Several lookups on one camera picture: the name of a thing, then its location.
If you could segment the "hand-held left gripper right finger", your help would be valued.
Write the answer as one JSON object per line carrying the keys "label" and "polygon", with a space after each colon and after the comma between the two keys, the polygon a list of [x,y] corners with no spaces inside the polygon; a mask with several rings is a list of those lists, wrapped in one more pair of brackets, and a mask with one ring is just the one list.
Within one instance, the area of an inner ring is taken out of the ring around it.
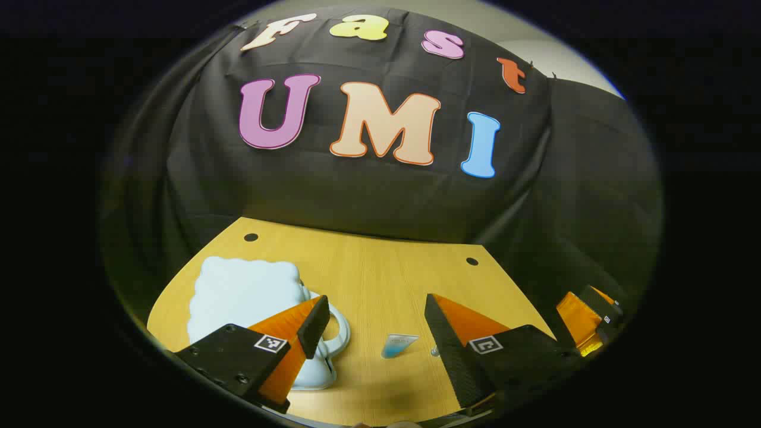
{"label": "hand-held left gripper right finger", "polygon": [[568,379],[584,363],[576,347],[533,325],[509,328],[430,293],[427,325],[461,407],[514,411]]}

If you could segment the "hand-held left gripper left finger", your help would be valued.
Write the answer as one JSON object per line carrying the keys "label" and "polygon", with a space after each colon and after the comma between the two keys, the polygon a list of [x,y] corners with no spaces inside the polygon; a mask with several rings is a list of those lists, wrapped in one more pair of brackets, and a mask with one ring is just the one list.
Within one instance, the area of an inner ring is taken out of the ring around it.
{"label": "hand-held left gripper left finger", "polygon": [[175,355],[224,390],[285,414],[287,398],[308,358],[315,357],[329,322],[319,295],[250,327],[226,323]]}

